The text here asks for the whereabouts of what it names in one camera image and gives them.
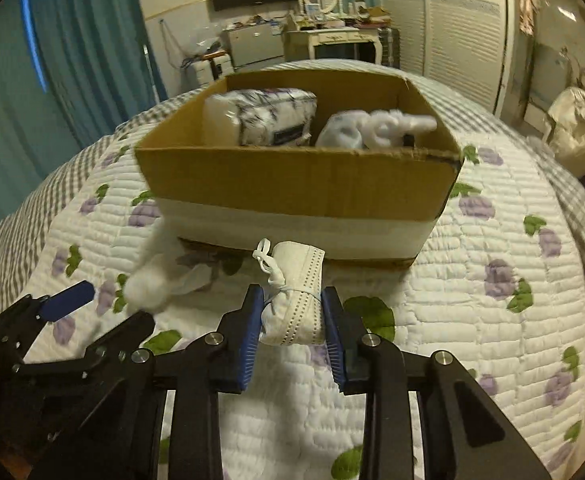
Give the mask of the white face mask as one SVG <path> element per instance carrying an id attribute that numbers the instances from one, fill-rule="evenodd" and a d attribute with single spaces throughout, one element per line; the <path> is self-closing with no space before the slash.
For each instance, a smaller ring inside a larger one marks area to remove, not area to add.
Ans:
<path id="1" fill-rule="evenodd" d="M 322 344 L 324 250 L 290 240 L 272 246 L 263 238 L 252 258 L 268 276 L 260 341 L 269 346 Z"/>

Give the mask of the floral tissue paper pack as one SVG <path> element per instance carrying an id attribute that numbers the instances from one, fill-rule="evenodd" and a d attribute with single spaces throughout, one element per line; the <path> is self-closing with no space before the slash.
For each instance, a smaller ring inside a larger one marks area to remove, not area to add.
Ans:
<path id="1" fill-rule="evenodd" d="M 300 146 L 309 143 L 317 110 L 313 92 L 296 88 L 234 90 L 209 96 L 204 142 L 213 146 Z"/>

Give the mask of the white sock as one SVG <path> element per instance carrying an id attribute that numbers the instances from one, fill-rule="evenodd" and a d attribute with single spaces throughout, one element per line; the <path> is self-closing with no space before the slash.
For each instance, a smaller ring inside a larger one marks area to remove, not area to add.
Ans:
<path id="1" fill-rule="evenodd" d="M 412 148 L 418 138 L 437 130 L 431 115 L 411 115 L 400 110 L 345 110 L 332 115 L 319 134 L 317 148 L 391 150 Z"/>

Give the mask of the white floral quilt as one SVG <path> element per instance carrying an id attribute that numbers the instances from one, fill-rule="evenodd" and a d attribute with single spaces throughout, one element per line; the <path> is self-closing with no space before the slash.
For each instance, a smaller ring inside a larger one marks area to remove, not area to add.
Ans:
<path id="1" fill-rule="evenodd" d="M 505 136 L 462 133 L 472 158 L 415 262 L 406 270 L 326 262 L 323 282 L 365 326 L 423 356 L 445 349 L 510 418 L 553 477 L 585 423 L 585 279 L 548 181 Z M 183 247 L 159 216 L 132 155 L 110 148 L 61 211 L 26 292 L 89 281 L 95 298 L 47 325 L 27 358 L 80 356 L 121 323 L 123 286 L 162 252 L 194 254 L 212 283 L 155 315 L 155 352 L 180 350 L 218 325 L 265 274 L 250 254 Z M 248 390 L 220 401 L 230 479 L 351 479 L 361 461 L 364 401 L 333 383 L 324 348 L 261 347 Z"/>

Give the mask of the brown cardboard box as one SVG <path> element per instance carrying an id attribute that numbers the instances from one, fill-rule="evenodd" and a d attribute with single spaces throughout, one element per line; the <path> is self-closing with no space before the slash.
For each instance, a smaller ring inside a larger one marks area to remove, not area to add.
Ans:
<path id="1" fill-rule="evenodd" d="M 431 115 L 399 70 L 317 60 L 227 76 L 137 143 L 135 156 L 166 223 L 189 242 L 249 250 L 259 240 L 321 248 L 331 260 L 410 264 L 439 220 L 463 166 L 445 125 L 408 148 L 227 145 L 204 133 L 204 103 L 233 90 L 315 94 L 311 133 L 343 110 Z"/>

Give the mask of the teal window curtain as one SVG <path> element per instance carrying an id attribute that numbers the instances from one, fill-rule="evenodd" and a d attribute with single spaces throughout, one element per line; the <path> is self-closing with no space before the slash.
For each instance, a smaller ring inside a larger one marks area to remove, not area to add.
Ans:
<path id="1" fill-rule="evenodd" d="M 165 99 L 140 0 L 2 0 L 0 221 L 63 162 Z"/>

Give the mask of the white suitcase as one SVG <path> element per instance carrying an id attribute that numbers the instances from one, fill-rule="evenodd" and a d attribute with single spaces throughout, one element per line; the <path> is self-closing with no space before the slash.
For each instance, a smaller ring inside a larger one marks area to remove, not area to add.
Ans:
<path id="1" fill-rule="evenodd" d="M 216 58 L 194 61 L 187 67 L 186 75 L 196 87 L 213 84 L 220 78 L 234 73 L 232 58 L 229 54 L 219 55 Z"/>

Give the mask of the grey checked bed sheet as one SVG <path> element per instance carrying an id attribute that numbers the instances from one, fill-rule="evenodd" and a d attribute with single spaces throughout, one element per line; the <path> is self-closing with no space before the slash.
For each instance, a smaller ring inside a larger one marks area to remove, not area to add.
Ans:
<path id="1" fill-rule="evenodd" d="M 476 132 L 483 141 L 495 141 L 505 136 L 531 157 L 535 169 L 553 189 L 580 254 L 585 279 L 585 187 L 582 183 L 539 142 L 524 138 L 459 93 L 420 76 L 413 77 L 412 81 L 425 92 L 445 125 L 454 132 Z M 118 125 L 110 136 L 103 136 L 53 170 L 15 212 L 0 221 L 0 313 L 26 286 L 41 258 L 55 217 L 79 194 L 86 180 L 98 171 L 111 146 L 128 143 L 135 128 L 153 125 L 168 117 L 187 99 L 188 93 L 179 94 Z"/>

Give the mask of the white stuffed laundry bag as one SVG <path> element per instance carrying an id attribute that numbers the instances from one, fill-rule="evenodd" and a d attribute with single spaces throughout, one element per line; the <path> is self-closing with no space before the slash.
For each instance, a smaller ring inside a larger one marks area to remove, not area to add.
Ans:
<path id="1" fill-rule="evenodd" d="M 547 112 L 550 133 L 546 143 L 555 159 L 574 177 L 585 176 L 585 91 L 563 90 Z"/>

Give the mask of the silver mini fridge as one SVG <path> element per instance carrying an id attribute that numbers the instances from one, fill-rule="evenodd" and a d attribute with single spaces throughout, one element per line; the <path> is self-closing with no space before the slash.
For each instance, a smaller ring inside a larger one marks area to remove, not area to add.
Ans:
<path id="1" fill-rule="evenodd" d="M 230 52 L 236 72 L 260 70 L 285 58 L 282 32 L 272 23 L 224 30 L 222 43 Z"/>

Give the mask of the white dressing table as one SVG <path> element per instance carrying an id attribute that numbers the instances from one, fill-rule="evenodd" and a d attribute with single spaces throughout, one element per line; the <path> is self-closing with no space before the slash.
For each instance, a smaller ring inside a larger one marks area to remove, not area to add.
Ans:
<path id="1" fill-rule="evenodd" d="M 376 28 L 341 27 L 283 32 L 286 61 L 315 60 L 316 48 L 344 46 L 345 44 L 372 44 L 377 65 L 382 63 L 382 44 Z"/>

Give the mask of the white sliding wardrobe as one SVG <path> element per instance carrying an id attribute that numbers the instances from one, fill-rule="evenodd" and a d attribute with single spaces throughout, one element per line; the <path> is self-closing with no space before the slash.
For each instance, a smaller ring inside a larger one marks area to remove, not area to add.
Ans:
<path id="1" fill-rule="evenodd" d="M 399 31 L 399 68 L 493 113 L 503 87 L 507 0 L 381 0 Z"/>

